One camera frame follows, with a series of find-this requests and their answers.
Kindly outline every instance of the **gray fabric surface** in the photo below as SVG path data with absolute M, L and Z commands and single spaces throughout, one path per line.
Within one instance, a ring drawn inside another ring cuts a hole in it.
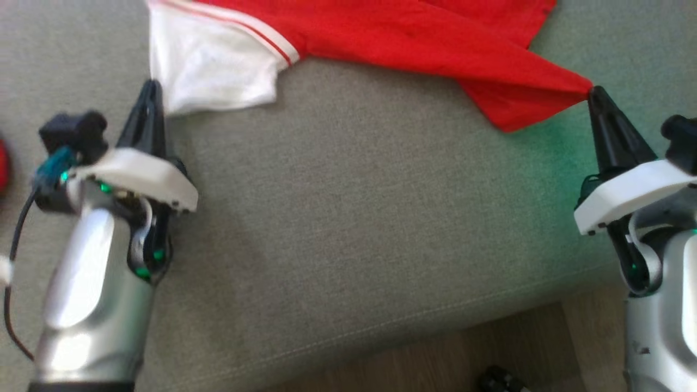
M 694 2 L 564 0 L 533 44 L 604 85 L 658 151 L 669 115 L 697 112 Z M 102 110 L 113 141 L 148 76 L 140 1 L 0 7 L 0 133 L 15 181 L 7 249 L 36 131 Z M 616 278 L 572 209 L 594 168 L 585 105 L 523 132 L 493 129 L 451 80 L 309 60 L 279 101 L 170 121 L 201 192 L 176 228 L 142 391 L 249 391 L 359 354 L 552 301 Z M 30 214 L 13 304 L 30 345 L 72 220 Z M 0 333 L 0 391 L 31 366 Z

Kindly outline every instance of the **red and white shirt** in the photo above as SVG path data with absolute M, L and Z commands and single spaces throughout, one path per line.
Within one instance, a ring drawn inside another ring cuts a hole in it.
M 585 100 L 592 83 L 527 50 L 556 0 L 150 0 L 168 113 L 273 102 L 306 56 L 454 78 L 501 130 Z

